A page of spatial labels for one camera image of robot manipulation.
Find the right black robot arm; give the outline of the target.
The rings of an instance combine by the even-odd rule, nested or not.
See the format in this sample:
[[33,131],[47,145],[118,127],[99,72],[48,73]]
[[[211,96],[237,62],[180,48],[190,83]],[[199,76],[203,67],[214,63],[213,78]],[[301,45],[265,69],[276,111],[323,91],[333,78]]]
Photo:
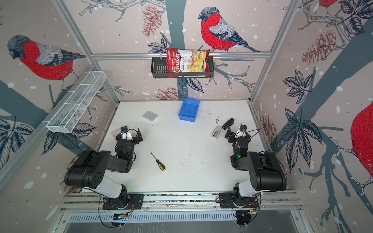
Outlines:
[[224,138],[232,144],[233,154],[230,156],[232,167],[237,171],[249,172],[248,180],[236,183],[232,192],[220,193],[216,202],[222,209],[252,208],[260,209],[258,198],[264,192],[284,191],[287,187],[286,173],[275,154],[269,151],[249,151],[252,140],[247,126],[242,124],[234,133],[231,124],[221,128],[226,131]]

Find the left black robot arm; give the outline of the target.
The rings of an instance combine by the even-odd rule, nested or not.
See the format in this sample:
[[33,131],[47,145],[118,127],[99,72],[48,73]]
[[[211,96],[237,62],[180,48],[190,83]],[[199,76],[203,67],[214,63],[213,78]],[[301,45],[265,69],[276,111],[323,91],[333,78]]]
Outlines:
[[129,194],[125,185],[105,175],[106,171],[129,173],[136,160],[135,145],[143,141],[140,129],[123,126],[115,137],[115,155],[108,150],[84,151],[68,169],[64,182],[68,186],[85,188],[99,194],[103,210],[140,210],[144,195]]

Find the black yellow screwdriver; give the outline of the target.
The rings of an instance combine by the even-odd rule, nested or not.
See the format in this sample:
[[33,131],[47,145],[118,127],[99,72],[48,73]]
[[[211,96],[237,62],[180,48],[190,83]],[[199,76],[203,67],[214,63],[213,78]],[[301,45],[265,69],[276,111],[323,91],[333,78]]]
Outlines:
[[165,167],[165,165],[164,165],[160,160],[158,160],[158,159],[154,156],[154,154],[153,154],[152,152],[151,152],[150,154],[151,154],[151,155],[153,156],[153,158],[156,160],[156,162],[157,162],[159,168],[160,168],[162,171],[166,171],[166,167]]

